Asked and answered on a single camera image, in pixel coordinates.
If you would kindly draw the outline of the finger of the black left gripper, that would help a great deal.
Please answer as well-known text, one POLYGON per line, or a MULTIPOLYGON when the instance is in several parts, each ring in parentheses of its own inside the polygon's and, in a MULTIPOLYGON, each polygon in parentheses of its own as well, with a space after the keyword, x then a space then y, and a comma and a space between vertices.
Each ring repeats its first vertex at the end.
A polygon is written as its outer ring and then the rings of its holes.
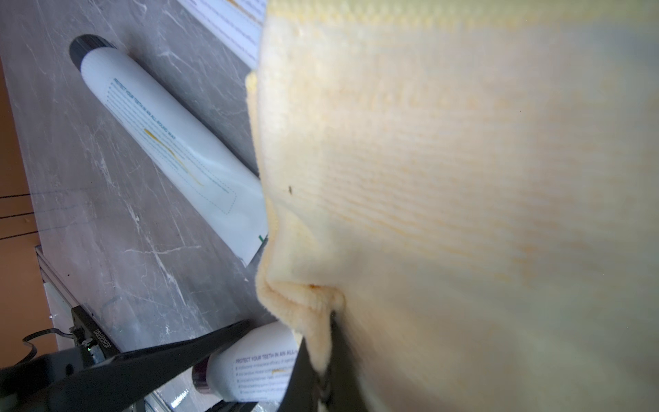
POLYGON ((242 320, 191 340, 143 348, 94 365, 85 348, 1 370, 3 411, 123 411, 252 329, 242 320))

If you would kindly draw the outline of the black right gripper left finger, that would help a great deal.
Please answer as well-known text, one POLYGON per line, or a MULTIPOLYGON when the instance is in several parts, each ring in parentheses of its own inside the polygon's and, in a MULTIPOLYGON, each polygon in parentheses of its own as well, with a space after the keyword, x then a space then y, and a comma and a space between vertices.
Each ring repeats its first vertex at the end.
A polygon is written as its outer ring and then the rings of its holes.
POLYGON ((278 412, 318 412, 318 383, 319 376, 310 362, 307 342, 302 339, 288 388, 278 412))

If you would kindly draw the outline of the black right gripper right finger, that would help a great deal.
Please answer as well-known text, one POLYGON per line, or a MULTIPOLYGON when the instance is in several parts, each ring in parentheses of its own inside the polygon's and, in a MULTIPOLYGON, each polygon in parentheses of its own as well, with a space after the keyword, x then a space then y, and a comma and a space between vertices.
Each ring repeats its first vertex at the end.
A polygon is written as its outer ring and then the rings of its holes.
POLYGON ((331 314, 331 361, 326 371, 329 411, 367 411, 353 363, 353 355, 336 312, 331 314))

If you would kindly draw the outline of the white toothpaste tube purple cap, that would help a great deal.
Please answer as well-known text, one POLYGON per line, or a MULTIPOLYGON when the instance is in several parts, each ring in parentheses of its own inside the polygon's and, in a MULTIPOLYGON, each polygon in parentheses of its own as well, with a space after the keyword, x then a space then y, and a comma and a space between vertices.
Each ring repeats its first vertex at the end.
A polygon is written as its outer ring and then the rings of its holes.
POLYGON ((225 402, 279 403, 293 372, 300 339, 280 321, 250 331, 192 369, 196 390, 225 402))

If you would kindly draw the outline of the yellow cleaning cloth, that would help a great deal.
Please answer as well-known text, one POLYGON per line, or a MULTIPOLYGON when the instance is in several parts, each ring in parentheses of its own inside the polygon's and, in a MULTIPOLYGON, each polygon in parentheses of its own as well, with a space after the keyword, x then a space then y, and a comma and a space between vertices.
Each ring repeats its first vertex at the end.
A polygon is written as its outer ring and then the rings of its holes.
POLYGON ((658 408, 658 4, 271 1, 260 302, 371 410, 658 408))

